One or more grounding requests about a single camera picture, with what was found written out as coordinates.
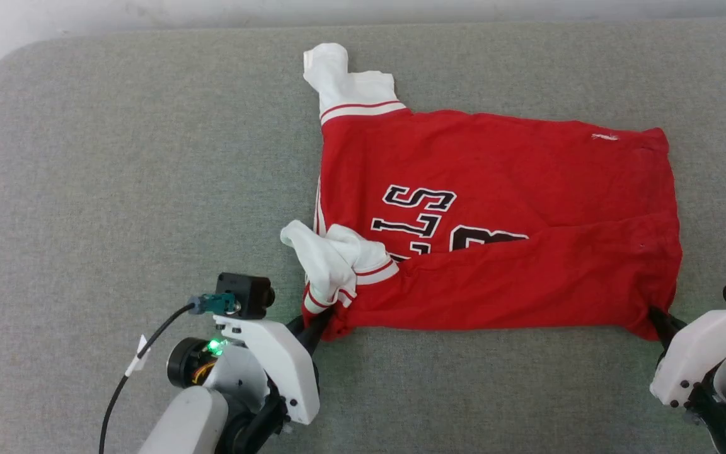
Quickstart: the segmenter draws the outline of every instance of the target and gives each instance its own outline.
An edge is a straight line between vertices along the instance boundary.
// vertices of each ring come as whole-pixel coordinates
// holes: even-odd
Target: red jersey
[[[412,112],[390,74],[349,74],[338,44],[306,52],[304,77],[325,145],[314,238],[296,250],[311,262],[306,319],[343,303],[326,339],[561,325],[657,338],[648,308],[668,311],[682,259],[662,130]]]

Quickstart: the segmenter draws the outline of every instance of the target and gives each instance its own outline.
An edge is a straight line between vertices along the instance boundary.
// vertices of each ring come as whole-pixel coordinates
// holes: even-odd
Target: gray table
[[[662,127],[685,261],[674,313],[723,308],[726,18],[149,32],[34,44],[0,63],[0,454],[93,451],[140,333],[220,271],[303,277],[279,229],[311,219],[321,137],[302,51],[337,41],[416,111]],[[108,440],[135,452],[176,389],[173,325]],[[712,452],[648,393],[660,347],[620,329],[358,330],[323,345],[323,408],[265,452]]]

